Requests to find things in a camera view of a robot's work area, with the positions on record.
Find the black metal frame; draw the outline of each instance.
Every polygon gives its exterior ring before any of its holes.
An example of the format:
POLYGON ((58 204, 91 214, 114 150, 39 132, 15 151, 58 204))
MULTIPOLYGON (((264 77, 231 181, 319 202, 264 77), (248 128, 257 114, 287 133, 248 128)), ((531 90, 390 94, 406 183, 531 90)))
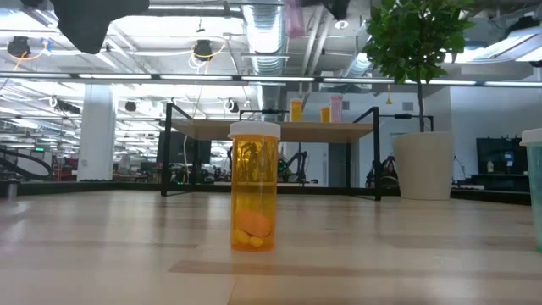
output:
MULTIPOLYGON (((352 123, 359 123, 362 119, 373 114, 373 149, 374 163, 380 167, 380 109, 371 107, 364 114, 360 115, 352 123)), ((350 189, 350 167, 351 167, 351 144, 346 145, 346 187, 350 189)), ((382 200, 382 173, 379 170, 374 171, 374 200, 382 200)))
POLYGON ((264 109, 264 110, 241 110, 239 112, 239 121, 243 120, 243 114, 289 114, 288 110, 273 110, 273 109, 264 109))
MULTIPOLYGON (((166 197, 168 191, 170 190, 169 183, 169 149, 170 149, 170 140, 171 140, 171 128, 173 121, 173 109, 177 110, 180 114, 185 116, 187 119, 193 119, 190 115, 184 112, 182 109, 174 105, 173 103, 168 103, 166 107, 166 122, 165 122, 165 137, 163 141, 163 168, 162 168, 162 185, 161 185, 161 195, 166 197)), ((285 110, 241 110, 239 114, 240 120, 242 120, 242 115, 244 113, 262 113, 262 114, 287 114, 289 111, 285 110)), ((374 162, 380 164, 380 126, 379 118, 380 112, 378 107, 372 107, 367 112, 362 114, 359 118, 354 120, 353 123, 359 123, 362 119, 368 117, 370 114, 373 114, 373 146, 374 146, 374 162)), ((228 191, 231 188, 229 186, 197 186, 196 178, 197 171, 199 167, 198 159, 198 149, 199 142, 195 140, 194 146, 194 160, 192 164, 192 181, 189 186, 181 186, 175 191, 183 191, 187 193, 190 191, 197 190, 208 190, 209 188, 216 188, 217 191, 228 191)), ((380 201, 382 199, 382 183, 381 183, 381 173, 378 170, 375 170, 375 183, 374 189, 366 188, 351 188, 351 144, 346 144, 346 187, 345 188, 314 188, 314 187, 288 187, 287 190, 284 187, 279 187, 279 193, 300 193, 300 194, 328 194, 328 195, 350 195, 350 196, 374 196, 375 201, 380 201)))
MULTIPOLYGON (((188 115, 186 112, 184 112, 181 108, 179 108, 174 103, 168 103, 166 105, 166 125, 165 125, 165 133, 163 138, 163 159, 162 159, 162 190, 160 191, 160 194, 163 197, 166 197, 168 195, 169 190, 169 149, 171 148, 171 125, 173 123, 173 109, 177 110, 180 114, 182 114, 187 119, 193 120, 193 118, 188 115)), ((196 178, 197 178, 197 167, 196 165, 199 163, 198 160, 198 149, 199 149, 199 141, 194 140, 194 162, 192 163, 192 185, 194 186, 196 184, 196 178)))
MULTIPOLYGON (((419 115, 412 114, 381 114, 380 118, 394 118, 394 119, 412 119, 419 118, 419 115)), ((424 118, 429 119, 431 131, 434 131, 434 116, 433 115, 424 115, 424 118)))

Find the yellow pill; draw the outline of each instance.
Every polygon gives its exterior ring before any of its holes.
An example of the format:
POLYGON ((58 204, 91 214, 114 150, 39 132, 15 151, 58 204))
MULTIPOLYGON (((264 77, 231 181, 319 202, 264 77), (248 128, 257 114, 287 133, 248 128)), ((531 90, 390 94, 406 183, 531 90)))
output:
POLYGON ((250 241, 250 236, 243 230, 236 229, 234 236, 241 245, 246 245, 250 241))
POLYGON ((260 237, 251 237, 251 239, 248 241, 248 243, 250 243, 251 245, 253 245, 254 247, 261 247, 263 245, 263 239, 261 239, 260 237))

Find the wooden tabletop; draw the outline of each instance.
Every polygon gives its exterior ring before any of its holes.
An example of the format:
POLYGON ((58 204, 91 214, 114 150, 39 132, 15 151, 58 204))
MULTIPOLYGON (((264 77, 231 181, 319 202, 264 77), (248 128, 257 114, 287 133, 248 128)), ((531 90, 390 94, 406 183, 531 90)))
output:
MULTIPOLYGON (((173 127, 196 140, 230 140, 230 125, 235 121, 176 119, 173 127)), ((303 143, 352 143, 373 131, 372 124, 277 122, 282 128, 281 141, 303 143)))
POLYGON ((275 249, 238 252, 230 201, 229 193, 157 191, 0 199, 2 304, 542 301, 528 206, 278 195, 275 249))

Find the shelf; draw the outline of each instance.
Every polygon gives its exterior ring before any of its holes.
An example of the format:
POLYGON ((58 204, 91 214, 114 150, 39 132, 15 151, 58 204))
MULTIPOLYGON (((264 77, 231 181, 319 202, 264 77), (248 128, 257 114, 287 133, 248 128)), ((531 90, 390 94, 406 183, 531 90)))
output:
MULTIPOLYGON (((196 140, 227 141, 230 125, 236 121, 174 119, 173 128, 196 140)), ((282 128, 281 141, 303 143, 352 143, 373 132, 372 124, 276 122, 282 128)))

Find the white column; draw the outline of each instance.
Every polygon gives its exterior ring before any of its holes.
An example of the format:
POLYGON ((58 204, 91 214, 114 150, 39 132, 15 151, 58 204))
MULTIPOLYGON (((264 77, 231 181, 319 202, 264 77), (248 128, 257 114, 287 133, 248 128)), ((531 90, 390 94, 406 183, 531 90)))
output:
POLYGON ((86 85, 77 180, 111 180, 117 97, 109 85, 86 85))

